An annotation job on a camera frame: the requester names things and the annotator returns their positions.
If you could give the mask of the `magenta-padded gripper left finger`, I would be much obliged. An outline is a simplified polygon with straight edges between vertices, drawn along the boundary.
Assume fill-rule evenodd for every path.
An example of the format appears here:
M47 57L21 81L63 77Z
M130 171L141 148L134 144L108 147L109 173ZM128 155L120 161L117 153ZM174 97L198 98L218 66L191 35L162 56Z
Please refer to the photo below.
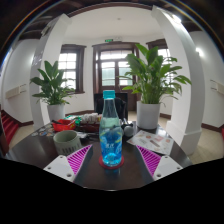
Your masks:
M93 145L87 145L68 156L59 155L44 170L69 182L81 184L85 166L93 155Z

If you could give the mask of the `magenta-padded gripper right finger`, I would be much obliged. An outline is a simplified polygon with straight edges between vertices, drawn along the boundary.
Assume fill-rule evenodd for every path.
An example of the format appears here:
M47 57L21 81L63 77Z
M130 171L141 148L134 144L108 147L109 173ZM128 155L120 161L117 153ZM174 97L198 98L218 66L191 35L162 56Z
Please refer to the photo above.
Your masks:
M140 153L140 157L146 168L146 173L149 174L154 181L182 169L182 166L168 155L160 156L139 145L137 145L136 148Z

